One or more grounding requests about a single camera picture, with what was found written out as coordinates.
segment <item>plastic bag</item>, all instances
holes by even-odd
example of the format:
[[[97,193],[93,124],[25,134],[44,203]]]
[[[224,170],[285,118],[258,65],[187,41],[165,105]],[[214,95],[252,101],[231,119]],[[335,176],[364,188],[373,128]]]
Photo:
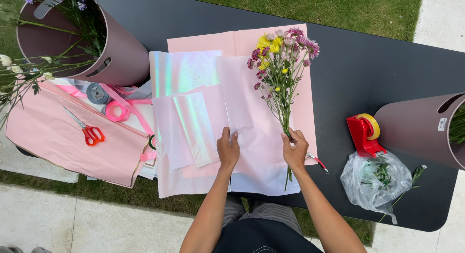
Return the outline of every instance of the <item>plastic bag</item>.
[[[342,186],[354,205],[392,217],[397,225],[391,203],[411,189],[411,172],[390,152],[377,158],[349,156],[341,175]]]

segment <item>scissors blade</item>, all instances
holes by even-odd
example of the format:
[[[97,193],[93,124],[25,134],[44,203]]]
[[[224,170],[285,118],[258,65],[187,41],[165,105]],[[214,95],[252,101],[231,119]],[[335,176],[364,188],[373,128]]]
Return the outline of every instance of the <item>scissors blade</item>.
[[[85,124],[82,123],[82,121],[80,121],[78,118],[76,118],[76,116],[73,115],[73,113],[71,113],[71,111],[69,111],[67,108],[65,108],[65,111],[69,114],[69,116],[71,116],[71,118],[74,119],[74,121],[77,122],[77,124],[79,124],[79,126],[83,129],[85,129]]]

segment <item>cylindrical flower box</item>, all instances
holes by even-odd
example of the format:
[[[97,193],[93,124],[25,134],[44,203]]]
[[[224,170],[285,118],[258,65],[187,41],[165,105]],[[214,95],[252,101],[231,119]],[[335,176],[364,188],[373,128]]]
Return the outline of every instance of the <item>cylindrical flower box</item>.
[[[42,4],[41,1],[44,0],[34,1],[33,4],[26,3],[21,13],[34,22],[67,31],[80,32],[55,8],[51,8],[43,18],[36,18],[34,13]],[[100,10],[101,18],[104,19],[107,28],[106,43],[100,57],[92,65],[80,67],[71,72],[57,72],[55,76],[119,86],[132,86],[141,83],[150,72],[147,49],[104,9],[100,7]],[[26,58],[60,55],[80,39],[78,35],[33,24],[18,26],[16,33],[21,52]],[[78,45],[87,48],[88,42],[83,40]],[[83,49],[74,47],[66,55],[84,53]],[[87,60],[93,58],[90,54],[86,54],[84,57]],[[29,61],[42,63],[44,60],[37,58]],[[80,63],[82,61],[83,58],[73,57],[63,60],[62,63]]]
[[[465,93],[387,104],[375,114],[386,148],[465,170],[464,144],[449,142],[449,126]]]

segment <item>red tape dispenser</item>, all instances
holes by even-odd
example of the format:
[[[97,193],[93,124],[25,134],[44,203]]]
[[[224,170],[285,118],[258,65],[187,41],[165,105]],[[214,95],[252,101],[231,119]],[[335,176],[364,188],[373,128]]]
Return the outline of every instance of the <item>red tape dispenser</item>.
[[[373,116],[366,113],[358,114],[347,118],[347,125],[359,156],[376,158],[387,153],[378,143],[380,126]]]

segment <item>person's left hand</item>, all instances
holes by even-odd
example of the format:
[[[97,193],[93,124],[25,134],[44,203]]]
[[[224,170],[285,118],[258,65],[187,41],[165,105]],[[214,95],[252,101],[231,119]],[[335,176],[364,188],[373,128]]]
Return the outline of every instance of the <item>person's left hand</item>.
[[[230,173],[233,172],[237,161],[239,160],[239,144],[237,143],[238,133],[235,132],[232,135],[232,145],[229,143],[229,127],[224,127],[223,135],[216,142],[218,148],[219,161],[221,161],[221,168],[228,170]]]

